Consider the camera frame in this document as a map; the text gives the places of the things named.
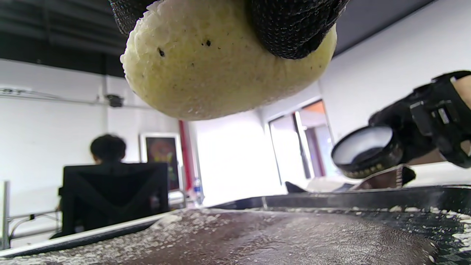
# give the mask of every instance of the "water bottle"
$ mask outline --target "water bottle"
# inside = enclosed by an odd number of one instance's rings
[[[203,198],[201,196],[201,181],[199,178],[196,178],[193,182],[193,192],[195,193],[195,204],[197,206],[203,203]]]

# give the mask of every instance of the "framed picture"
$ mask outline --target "framed picture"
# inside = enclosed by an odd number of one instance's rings
[[[141,163],[169,164],[169,192],[182,191],[182,150],[178,133],[150,132],[139,137]]]

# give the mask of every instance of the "office chair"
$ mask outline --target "office chair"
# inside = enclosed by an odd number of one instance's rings
[[[60,236],[168,212],[168,185],[166,163],[65,166]]]

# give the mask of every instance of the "security camera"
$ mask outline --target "security camera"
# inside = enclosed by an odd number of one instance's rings
[[[108,105],[110,105],[110,107],[112,107],[112,108],[122,108],[124,98],[122,98],[118,95],[113,95],[113,94],[105,95],[105,98],[108,101]]]

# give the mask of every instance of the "black hair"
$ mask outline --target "black hair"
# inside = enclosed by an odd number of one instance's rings
[[[90,152],[102,162],[120,162],[126,155],[126,143],[116,135],[105,134],[91,142]]]

